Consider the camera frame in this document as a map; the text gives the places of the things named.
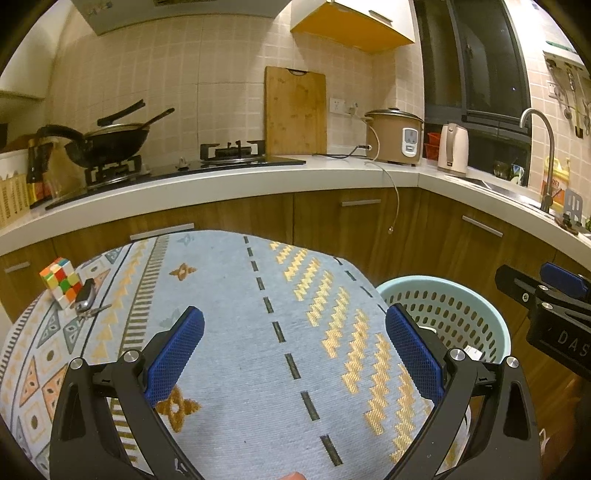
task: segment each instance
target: upper cabinet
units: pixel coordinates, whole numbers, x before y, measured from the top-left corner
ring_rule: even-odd
[[[275,18],[290,0],[72,0],[101,35],[127,25],[179,15],[239,14]]]
[[[377,53],[415,42],[409,0],[293,0],[291,30]]]
[[[69,0],[59,0],[33,25],[0,75],[0,97],[45,98],[60,35],[71,9]]]

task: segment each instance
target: blue gripper pad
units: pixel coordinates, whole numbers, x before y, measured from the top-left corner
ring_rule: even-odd
[[[152,408],[159,401],[168,398],[195,347],[203,337],[205,320],[199,309],[189,307],[180,320],[183,320],[181,325],[148,369],[148,387],[144,397]]]
[[[589,294],[589,288],[582,278],[549,262],[541,266],[540,278],[576,300],[584,301]]]
[[[386,312],[386,332],[422,397],[435,405],[443,398],[443,373],[404,314],[392,305]]]

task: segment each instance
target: range hood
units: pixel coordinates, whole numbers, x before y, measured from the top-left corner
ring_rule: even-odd
[[[97,35],[180,15],[238,14],[275,18],[290,0],[72,0]]]

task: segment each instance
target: screw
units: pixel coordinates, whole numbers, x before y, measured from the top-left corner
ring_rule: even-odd
[[[132,364],[139,358],[139,352],[137,350],[128,350],[123,355],[123,360],[127,363]]]
[[[514,356],[508,356],[507,365],[509,365],[511,368],[517,368],[519,366],[519,360],[517,360]]]
[[[70,368],[72,370],[78,370],[82,366],[82,358],[75,358],[70,362]]]
[[[459,348],[454,348],[451,352],[449,352],[449,356],[459,362],[466,358],[466,354],[464,353],[464,351],[460,350]]]

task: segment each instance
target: black stovetop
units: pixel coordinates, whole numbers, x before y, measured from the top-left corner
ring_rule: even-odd
[[[238,168],[264,168],[264,167],[279,167],[279,166],[290,166],[290,165],[305,165],[305,160],[291,160],[289,158],[273,157],[271,155],[263,155],[260,157],[252,157],[244,160],[241,163],[230,163],[232,160],[228,160],[228,163],[215,163],[211,161],[195,160],[189,162],[185,169],[178,169],[178,165],[167,165],[164,167],[151,168],[149,173],[140,174],[134,178],[119,182],[112,183],[104,186],[95,187],[93,189],[83,188],[58,198],[51,202],[45,207],[46,210],[65,205],[66,203],[74,202],[84,198],[91,197],[98,193],[112,192],[123,187],[130,185],[137,185],[146,183],[154,180],[170,179],[173,177],[180,177],[183,175],[195,175],[199,173],[205,173],[210,171],[222,171],[222,170],[235,170]]]

